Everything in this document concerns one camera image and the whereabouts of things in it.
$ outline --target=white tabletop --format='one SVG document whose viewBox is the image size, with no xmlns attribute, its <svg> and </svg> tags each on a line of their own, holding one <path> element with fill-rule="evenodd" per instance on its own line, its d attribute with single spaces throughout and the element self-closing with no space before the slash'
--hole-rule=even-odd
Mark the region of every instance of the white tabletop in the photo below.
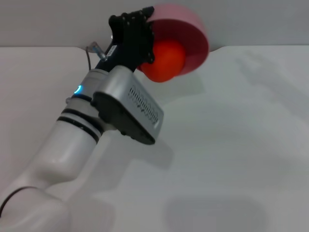
<svg viewBox="0 0 309 232">
<path fill-rule="evenodd" d="M 309 46 L 231 46 L 167 83 L 138 72 L 165 111 L 159 139 L 109 131 L 78 179 L 49 189 L 72 232 L 308 231 L 308 60 Z M 86 73 L 78 48 L 0 48 L 0 190 Z"/>
</svg>

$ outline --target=black stripe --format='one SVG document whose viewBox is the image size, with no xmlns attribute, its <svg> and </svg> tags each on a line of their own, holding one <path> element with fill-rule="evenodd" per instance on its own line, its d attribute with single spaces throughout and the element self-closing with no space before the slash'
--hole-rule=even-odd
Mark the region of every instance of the black stripe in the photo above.
<svg viewBox="0 0 309 232">
<path fill-rule="evenodd" d="M 15 195 L 17 194 L 18 192 L 20 192 L 21 190 L 24 190 L 24 189 L 36 189 L 36 187 L 33 187 L 33 186 L 26 186 L 26 187 L 21 187 L 21 188 L 18 188 L 16 189 L 14 192 L 12 192 L 5 200 L 4 202 L 2 203 L 1 207 L 0 207 L 0 217 L 2 215 L 2 212 L 4 210 L 4 207 L 5 205 L 8 203 L 8 201 Z"/>
<path fill-rule="evenodd" d="M 64 109 L 62 111 L 62 114 L 63 113 L 77 115 L 77 116 L 81 117 L 82 119 L 86 120 L 87 122 L 89 122 L 98 131 L 100 131 L 101 134 L 103 134 L 103 132 L 104 132 L 103 127 L 97 121 L 95 121 L 92 117 L 89 117 L 88 115 L 85 115 L 85 114 L 83 114 L 83 113 L 81 113 L 81 112 L 79 112 L 77 110 L 73 110 L 73 109 Z"/>
<path fill-rule="evenodd" d="M 92 98 L 87 96 L 87 95 L 84 95 L 84 94 L 73 94 L 73 96 L 71 98 L 79 98 L 79 99 L 83 99 L 87 102 L 91 102 L 92 101 Z"/>
<path fill-rule="evenodd" d="M 75 125 L 77 127 L 79 127 L 80 129 L 82 129 L 83 131 L 87 132 L 97 143 L 99 140 L 99 137 L 87 126 L 83 125 L 82 123 L 75 121 L 74 119 L 71 119 L 69 117 L 64 117 L 64 116 L 60 116 L 57 121 L 64 121 L 64 122 L 68 122 L 72 125 Z"/>
</svg>

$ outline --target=wire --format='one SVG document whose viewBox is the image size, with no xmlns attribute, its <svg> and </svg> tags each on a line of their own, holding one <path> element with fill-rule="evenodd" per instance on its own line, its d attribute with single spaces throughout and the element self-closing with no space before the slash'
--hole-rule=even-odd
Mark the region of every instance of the wire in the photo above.
<svg viewBox="0 0 309 232">
<path fill-rule="evenodd" d="M 91 70 L 91 62 L 90 62 L 90 57 L 89 57 L 89 51 L 88 51 L 88 46 L 86 47 L 86 54 L 87 54 L 87 59 L 88 59 L 88 67 L 89 70 Z"/>
<path fill-rule="evenodd" d="M 25 187 L 21 187 L 21 188 L 15 190 L 14 192 L 12 192 L 12 193 L 4 200 L 4 202 L 2 203 L 2 205 L 1 205 L 1 207 L 0 207 L 0 217 L 1 217 L 1 215 L 2 215 L 2 212 L 3 212 L 3 210 L 4 210 L 5 205 L 8 203 L 8 201 L 9 201 L 15 194 L 17 194 L 18 192 L 20 192 L 20 191 L 22 191 L 22 190 L 24 190 L 24 189 L 32 189 L 32 188 L 33 188 L 33 189 L 36 189 L 36 187 L 25 186 Z"/>
</svg>

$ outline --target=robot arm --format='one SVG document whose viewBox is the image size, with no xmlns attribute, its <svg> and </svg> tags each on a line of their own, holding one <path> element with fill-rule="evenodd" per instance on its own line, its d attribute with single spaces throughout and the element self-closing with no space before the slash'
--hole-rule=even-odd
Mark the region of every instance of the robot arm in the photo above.
<svg viewBox="0 0 309 232">
<path fill-rule="evenodd" d="M 1 193 L 0 232 L 68 232 L 69 209 L 45 190 L 77 178 L 104 131 L 155 143 L 163 111 L 133 74 L 154 61 L 146 22 L 153 11 L 110 18 L 113 41 L 105 59 L 78 86 L 29 166 Z"/>
</svg>

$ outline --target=pink bowl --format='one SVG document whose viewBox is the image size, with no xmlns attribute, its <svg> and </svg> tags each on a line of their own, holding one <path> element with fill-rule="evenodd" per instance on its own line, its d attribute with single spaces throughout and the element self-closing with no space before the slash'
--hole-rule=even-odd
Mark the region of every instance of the pink bowl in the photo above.
<svg viewBox="0 0 309 232">
<path fill-rule="evenodd" d="M 209 42 L 201 19 L 190 9 L 176 4 L 154 6 L 148 19 L 153 22 L 154 40 L 175 39 L 186 49 L 186 60 L 179 75 L 198 68 L 209 54 Z"/>
</svg>

